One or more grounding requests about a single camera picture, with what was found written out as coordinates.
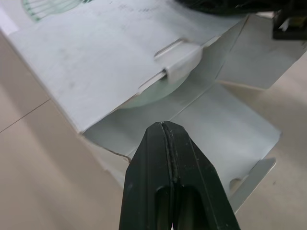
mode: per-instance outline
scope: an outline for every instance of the box flap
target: box flap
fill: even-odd
[[[84,132],[144,83],[163,77],[157,52],[178,39],[201,46],[241,19],[166,1],[93,1],[10,39],[76,130]]]

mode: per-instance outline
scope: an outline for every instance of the floor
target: floor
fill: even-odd
[[[269,153],[276,166],[237,212],[242,230],[306,229],[306,64],[307,55],[265,91],[226,85],[283,131]],[[0,107],[1,229],[118,229],[121,188],[1,34]]]

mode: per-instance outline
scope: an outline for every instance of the open box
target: open box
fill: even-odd
[[[264,157],[280,131],[215,80],[265,88],[299,59],[305,47],[272,41],[270,24],[255,15],[202,14],[170,1],[96,0],[9,39],[76,132],[102,148],[131,158],[154,122],[182,125],[216,167],[237,211],[275,164]],[[174,44],[176,55],[170,51]],[[171,55],[159,61],[159,54]],[[265,69],[261,81],[229,64],[244,60],[247,69],[259,58],[266,60],[258,65]],[[187,74],[168,96],[121,108],[155,82],[171,84]],[[123,185],[123,171],[112,163],[109,170]],[[238,189],[231,189],[238,179]]]

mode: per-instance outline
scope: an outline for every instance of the black plastic object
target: black plastic object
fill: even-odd
[[[157,122],[126,171],[119,230],[239,230],[214,166],[182,126]]]
[[[274,12],[273,38],[307,40],[307,0],[176,0],[196,11],[213,14]]]
[[[185,6],[205,13],[241,14],[279,11],[292,0],[177,0]]]
[[[292,0],[275,13],[273,38],[307,40],[307,0]]]

